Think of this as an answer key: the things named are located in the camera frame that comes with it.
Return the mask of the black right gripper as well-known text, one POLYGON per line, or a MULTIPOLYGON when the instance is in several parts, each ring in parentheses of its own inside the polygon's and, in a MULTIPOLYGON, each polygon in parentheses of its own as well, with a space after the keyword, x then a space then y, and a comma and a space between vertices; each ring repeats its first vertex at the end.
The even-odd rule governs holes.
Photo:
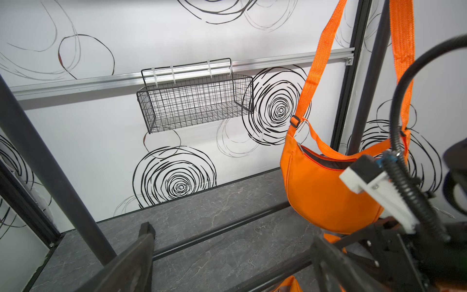
POLYGON ((392 217, 336 241, 314 237, 311 258, 322 292, 464 292, 467 289, 467 224, 445 224, 441 243, 417 226, 405 234, 392 217), (341 249, 360 243, 372 255, 350 259, 341 249))

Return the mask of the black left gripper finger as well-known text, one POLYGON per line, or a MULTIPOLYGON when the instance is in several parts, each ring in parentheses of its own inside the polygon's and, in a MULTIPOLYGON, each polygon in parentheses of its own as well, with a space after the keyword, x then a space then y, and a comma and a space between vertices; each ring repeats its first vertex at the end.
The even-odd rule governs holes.
POLYGON ((143 223, 137 240, 77 291, 150 292, 155 235, 154 227, 143 223))

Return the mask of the orange crescent shoulder bag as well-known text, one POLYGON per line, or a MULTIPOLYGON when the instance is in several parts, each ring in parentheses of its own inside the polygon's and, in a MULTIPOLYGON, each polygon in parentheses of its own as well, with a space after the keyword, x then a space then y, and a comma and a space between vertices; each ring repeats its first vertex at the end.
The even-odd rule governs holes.
MULTIPOLYGON (((323 142, 305 118, 321 81, 347 1, 339 1, 332 17, 321 33, 316 56, 312 62, 295 114, 285 137, 280 160, 287 198, 294 210, 313 225, 327 231, 349 235, 374 222, 384 208, 366 192, 352 192, 340 175, 363 155, 376 157, 390 148, 389 139, 362 152, 346 156, 323 142), (301 124, 308 124, 310 135, 323 155, 299 146, 295 133, 301 124)), ((390 32, 397 82, 415 61, 413 1, 390 1, 390 32)), ((413 82, 404 95, 402 109, 403 145, 409 148, 410 104, 413 82)))

